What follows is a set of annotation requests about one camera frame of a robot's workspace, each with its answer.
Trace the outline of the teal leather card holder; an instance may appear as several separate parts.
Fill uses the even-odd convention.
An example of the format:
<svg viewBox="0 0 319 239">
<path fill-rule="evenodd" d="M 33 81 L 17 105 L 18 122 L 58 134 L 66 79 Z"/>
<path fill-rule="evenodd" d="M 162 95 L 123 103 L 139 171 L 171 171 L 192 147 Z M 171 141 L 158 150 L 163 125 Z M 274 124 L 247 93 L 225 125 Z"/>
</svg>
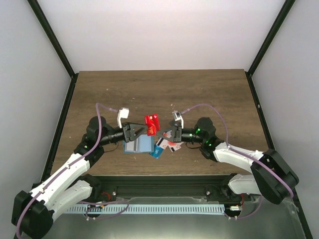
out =
<svg viewBox="0 0 319 239">
<path fill-rule="evenodd" d="M 143 134 L 135 141 L 123 142 L 124 153 L 150 153 L 154 151 L 154 137 Z"/>
</svg>

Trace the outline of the dark red credit card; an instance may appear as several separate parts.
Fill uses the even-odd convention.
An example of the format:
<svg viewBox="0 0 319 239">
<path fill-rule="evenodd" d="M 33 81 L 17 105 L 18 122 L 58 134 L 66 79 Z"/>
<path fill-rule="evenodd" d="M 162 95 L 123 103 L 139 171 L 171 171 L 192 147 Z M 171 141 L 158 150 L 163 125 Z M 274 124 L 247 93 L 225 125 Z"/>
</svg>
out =
<svg viewBox="0 0 319 239">
<path fill-rule="evenodd" d="M 154 136 L 160 131 L 160 123 L 157 114 L 144 116 L 145 124 L 147 125 L 147 135 Z"/>
</svg>

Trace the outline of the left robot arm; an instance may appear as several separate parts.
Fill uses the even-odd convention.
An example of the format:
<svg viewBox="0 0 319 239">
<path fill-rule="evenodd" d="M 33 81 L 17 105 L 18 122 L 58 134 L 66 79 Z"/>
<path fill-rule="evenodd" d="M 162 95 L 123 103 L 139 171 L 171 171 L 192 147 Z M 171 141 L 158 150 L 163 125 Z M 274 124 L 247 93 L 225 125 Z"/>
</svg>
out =
<svg viewBox="0 0 319 239">
<path fill-rule="evenodd" d="M 11 218 L 16 237 L 25 233 L 32 239 L 41 239 L 69 208 L 86 199 L 97 201 L 102 195 L 100 183 L 86 172 L 102 157 L 104 145 L 131 142 L 146 131 L 145 124 L 127 122 L 111 127 L 104 117 L 91 118 L 68 160 L 30 192 L 16 195 Z"/>
</svg>

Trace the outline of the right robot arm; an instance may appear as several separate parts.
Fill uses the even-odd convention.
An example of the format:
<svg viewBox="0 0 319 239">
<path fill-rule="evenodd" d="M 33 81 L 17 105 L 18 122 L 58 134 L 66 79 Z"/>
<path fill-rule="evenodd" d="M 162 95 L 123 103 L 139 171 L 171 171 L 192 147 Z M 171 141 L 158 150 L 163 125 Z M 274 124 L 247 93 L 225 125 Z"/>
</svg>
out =
<svg viewBox="0 0 319 239">
<path fill-rule="evenodd" d="M 166 132 L 170 133 L 169 137 L 164 136 Z M 158 131 L 157 136 L 164 136 L 173 143 L 199 143 L 199 150 L 206 159 L 245 170 L 246 175 L 234 175 L 221 188 L 223 198 L 228 201 L 239 194 L 254 194 L 278 205 L 285 198 L 293 197 L 299 178 L 276 150 L 261 152 L 236 147 L 218 138 L 215 132 L 212 120 L 201 117 L 193 128 L 175 124 Z"/>
</svg>

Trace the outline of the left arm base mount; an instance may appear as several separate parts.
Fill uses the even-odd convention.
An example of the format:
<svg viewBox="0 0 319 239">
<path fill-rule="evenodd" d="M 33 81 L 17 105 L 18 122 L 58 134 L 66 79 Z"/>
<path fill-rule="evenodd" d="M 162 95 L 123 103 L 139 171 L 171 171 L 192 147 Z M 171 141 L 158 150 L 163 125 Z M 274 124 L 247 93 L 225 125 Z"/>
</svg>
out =
<svg viewBox="0 0 319 239">
<path fill-rule="evenodd" d="M 99 193 L 92 193 L 84 202 L 97 203 L 97 202 L 112 202 L 116 200 L 116 191 L 102 189 Z"/>
</svg>

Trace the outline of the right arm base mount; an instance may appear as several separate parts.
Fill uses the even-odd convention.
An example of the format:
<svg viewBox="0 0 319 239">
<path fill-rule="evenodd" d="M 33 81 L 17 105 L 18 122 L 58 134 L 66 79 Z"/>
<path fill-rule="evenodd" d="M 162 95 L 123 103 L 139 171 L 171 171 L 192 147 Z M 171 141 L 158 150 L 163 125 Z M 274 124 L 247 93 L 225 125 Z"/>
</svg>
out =
<svg viewBox="0 0 319 239">
<path fill-rule="evenodd" d="M 219 187 L 216 185 L 208 185 L 204 189 L 204 193 L 207 201 L 219 202 L 221 204 L 226 203 L 239 203 L 242 199 L 249 200 L 249 196 L 241 196 L 240 194 L 234 194 L 230 189 L 226 187 Z"/>
</svg>

